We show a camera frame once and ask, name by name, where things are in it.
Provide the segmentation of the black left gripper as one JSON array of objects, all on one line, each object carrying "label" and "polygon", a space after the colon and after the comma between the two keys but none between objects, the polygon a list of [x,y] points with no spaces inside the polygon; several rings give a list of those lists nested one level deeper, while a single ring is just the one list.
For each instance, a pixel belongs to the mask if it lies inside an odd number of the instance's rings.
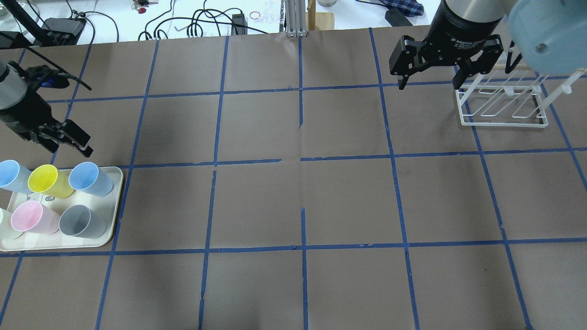
[{"label": "black left gripper", "polygon": [[56,153],[59,144],[75,148],[84,157],[94,152],[91,139],[75,121],[57,121],[50,105],[38,94],[38,89],[66,88],[68,76],[48,66],[22,69],[20,66],[2,66],[0,80],[1,121],[25,141],[33,141],[50,153]]}]

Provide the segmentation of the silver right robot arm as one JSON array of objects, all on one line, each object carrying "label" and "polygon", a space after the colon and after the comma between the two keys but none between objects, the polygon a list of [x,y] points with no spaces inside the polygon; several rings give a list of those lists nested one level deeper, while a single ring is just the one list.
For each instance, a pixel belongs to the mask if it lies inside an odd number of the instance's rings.
[{"label": "silver right robot arm", "polygon": [[418,72],[457,66],[452,84],[461,88],[497,63],[505,46],[494,30],[507,17],[520,60],[541,74],[571,74],[586,67],[586,13],[584,0],[443,0],[423,40],[399,39],[390,73],[402,90]]}]

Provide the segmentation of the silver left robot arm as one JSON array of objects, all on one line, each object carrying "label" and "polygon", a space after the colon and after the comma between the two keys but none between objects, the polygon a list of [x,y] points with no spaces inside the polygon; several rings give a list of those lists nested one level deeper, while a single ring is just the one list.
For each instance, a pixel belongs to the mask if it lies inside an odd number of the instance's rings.
[{"label": "silver left robot arm", "polygon": [[90,135],[71,119],[57,121],[51,106],[38,94],[40,88],[67,88],[70,80],[91,89],[78,77],[47,65],[25,70],[16,62],[2,62],[1,121],[23,140],[39,144],[51,153],[56,153],[59,145],[67,144],[90,157],[94,152],[89,146]]}]

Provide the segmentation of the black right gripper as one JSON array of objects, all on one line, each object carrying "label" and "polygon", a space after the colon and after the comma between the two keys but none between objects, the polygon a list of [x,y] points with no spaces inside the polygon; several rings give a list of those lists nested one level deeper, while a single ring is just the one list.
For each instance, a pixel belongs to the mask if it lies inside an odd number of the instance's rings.
[{"label": "black right gripper", "polygon": [[430,67],[457,66],[454,90],[469,77],[488,73],[504,51],[501,37],[493,33],[499,22],[465,19],[443,0],[427,35],[422,40],[401,36],[390,55],[390,74],[398,76],[399,90],[405,89],[411,75]]}]

